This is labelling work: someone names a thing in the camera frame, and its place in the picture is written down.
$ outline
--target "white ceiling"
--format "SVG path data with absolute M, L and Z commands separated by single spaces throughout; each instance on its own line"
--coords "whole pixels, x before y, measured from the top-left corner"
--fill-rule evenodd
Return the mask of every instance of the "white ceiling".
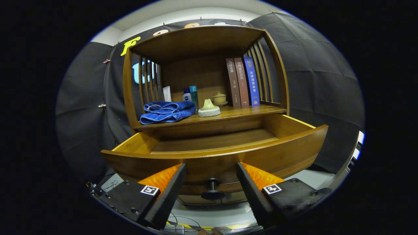
M 113 23 L 112 27 L 125 31 L 143 21 L 190 8 L 219 7 L 243 10 L 258 15 L 265 15 L 279 8 L 258 0 L 160 0 L 140 8 Z

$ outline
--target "book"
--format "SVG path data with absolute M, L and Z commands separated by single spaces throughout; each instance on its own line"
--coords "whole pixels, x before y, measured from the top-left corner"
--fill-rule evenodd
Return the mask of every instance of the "book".
M 229 83 L 231 85 L 232 106 L 240 107 L 241 106 L 240 88 L 238 87 L 238 78 L 237 78 L 237 72 L 235 71 L 234 59 L 229 58 L 229 59 L 226 59 L 226 61 L 227 61 L 227 68 L 228 68 L 228 75 L 229 75 Z
M 260 94 L 258 92 L 257 75 L 254 70 L 254 62 L 249 56 L 244 56 L 245 70 L 248 78 L 248 94 L 251 105 L 260 105 Z
M 234 58 L 235 69 L 237 71 L 238 87 L 240 88 L 241 106 L 250 105 L 247 90 L 247 77 L 245 76 L 242 58 Z

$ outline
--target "blue bottle cap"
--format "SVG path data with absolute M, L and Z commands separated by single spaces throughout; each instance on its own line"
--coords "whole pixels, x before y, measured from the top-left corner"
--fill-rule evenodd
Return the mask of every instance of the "blue bottle cap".
M 196 86 L 190 86 L 190 92 L 197 92 L 197 87 Z

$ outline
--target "open drawer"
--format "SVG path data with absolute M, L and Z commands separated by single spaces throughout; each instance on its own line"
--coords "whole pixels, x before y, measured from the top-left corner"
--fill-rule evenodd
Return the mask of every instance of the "open drawer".
M 185 163 L 182 195 L 200 195 L 212 177 L 221 182 L 218 190 L 234 193 L 242 191 L 237 162 L 289 177 L 314 162 L 327 130 L 327 125 L 314 127 L 274 113 L 146 129 L 101 153 L 117 173 L 138 180 Z

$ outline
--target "brown book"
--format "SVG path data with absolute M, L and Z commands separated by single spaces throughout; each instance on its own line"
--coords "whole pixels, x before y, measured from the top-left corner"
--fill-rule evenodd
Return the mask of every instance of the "brown book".
M 238 85 L 240 87 L 241 106 L 248 106 L 247 77 L 245 76 L 244 64 L 242 58 L 234 58 L 235 69 L 237 70 Z
M 231 99 L 234 107 L 241 106 L 240 88 L 238 87 L 237 72 L 235 71 L 235 63 L 233 58 L 226 59 L 229 83 L 231 85 Z

